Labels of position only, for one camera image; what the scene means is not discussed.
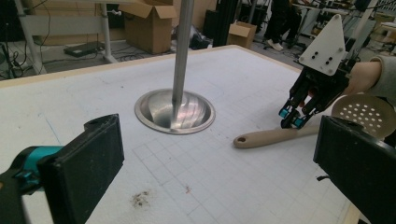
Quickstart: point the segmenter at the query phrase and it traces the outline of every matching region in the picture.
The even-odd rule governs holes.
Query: floor
[[[262,43],[264,30],[261,30],[255,35],[253,44],[251,45],[251,50],[256,51],[262,55],[268,56],[275,60],[278,60],[282,63],[286,63],[296,68],[302,68],[296,60],[299,55],[303,53],[303,49],[300,47],[292,47],[291,49],[285,48],[282,51],[276,51],[274,49],[264,49],[264,44]],[[309,45],[312,42],[312,39],[300,36],[300,42]],[[169,52],[165,52],[164,54],[175,53],[176,43],[172,42],[172,48]],[[7,43],[9,47],[9,51],[11,53],[11,58],[15,58],[15,62],[21,64],[21,66],[15,66],[15,77],[29,77],[34,76],[35,71],[31,66],[29,61],[29,50],[25,47],[24,41],[20,42],[9,42]],[[67,46],[38,46],[36,45],[36,50],[39,52],[42,61],[45,62],[45,67],[48,73],[60,72],[65,70],[78,69],[82,67],[96,66],[100,64],[105,64],[106,62],[103,60],[100,53],[86,55],[80,58],[76,58],[64,53],[65,48],[73,47],[75,45],[67,45]],[[158,55],[152,55],[144,52],[143,50],[136,49],[130,45],[128,45],[124,40],[121,41],[112,41],[111,42],[111,50],[112,55],[119,61],[131,61],[138,60],[147,57],[155,57]],[[360,58],[362,61],[367,61],[381,50],[380,47],[376,47],[375,43],[369,43],[369,45],[361,50]],[[0,80],[9,79],[12,75],[7,71],[7,64],[4,62],[3,54],[0,54]]]

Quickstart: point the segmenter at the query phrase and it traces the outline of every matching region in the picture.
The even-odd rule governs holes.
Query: metal pole
[[[250,23],[250,24],[253,21],[253,16],[254,16],[256,6],[257,6],[257,0],[253,0],[253,3],[251,4],[250,14],[248,15],[248,23]]]
[[[181,1],[180,22],[177,28],[175,77],[172,92],[172,102],[177,105],[181,104],[183,98],[184,76],[186,75],[193,9],[194,0]]]

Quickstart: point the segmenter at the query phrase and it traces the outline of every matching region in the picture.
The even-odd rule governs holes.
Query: equipment
[[[22,195],[44,188],[54,223],[85,223],[124,160],[118,115],[84,124],[65,147],[28,147],[0,174],[0,223],[30,223]]]
[[[396,223],[394,147],[357,123],[323,116],[314,162],[371,223]]]
[[[105,48],[105,44],[98,41],[64,49],[64,53],[79,58],[88,54],[97,53]]]
[[[347,87],[347,74],[355,64],[353,56],[346,56],[343,27],[340,15],[335,15],[299,58],[303,71],[290,89],[290,97],[280,109],[282,128],[300,129],[317,113],[328,108]],[[308,93],[315,95],[301,109]]]

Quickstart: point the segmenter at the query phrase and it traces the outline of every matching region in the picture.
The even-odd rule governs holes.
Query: metal bowl
[[[172,90],[146,93],[136,102],[134,112],[142,123],[163,133],[197,133],[215,119],[215,109],[204,97],[184,91],[180,105],[172,101]]]

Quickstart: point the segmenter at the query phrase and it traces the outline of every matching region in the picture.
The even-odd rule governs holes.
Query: white table
[[[29,146],[63,146],[83,124],[120,114],[124,164],[88,223],[343,223],[350,205],[313,162],[315,135],[248,150],[242,133],[279,127],[299,71],[236,46],[191,52],[185,90],[216,109],[207,129],[158,133],[138,121],[143,94],[171,88],[174,55],[0,82],[4,172]],[[320,116],[311,123],[319,123]],[[147,203],[134,204],[146,191]],[[51,223],[45,195],[24,197],[33,223]]]

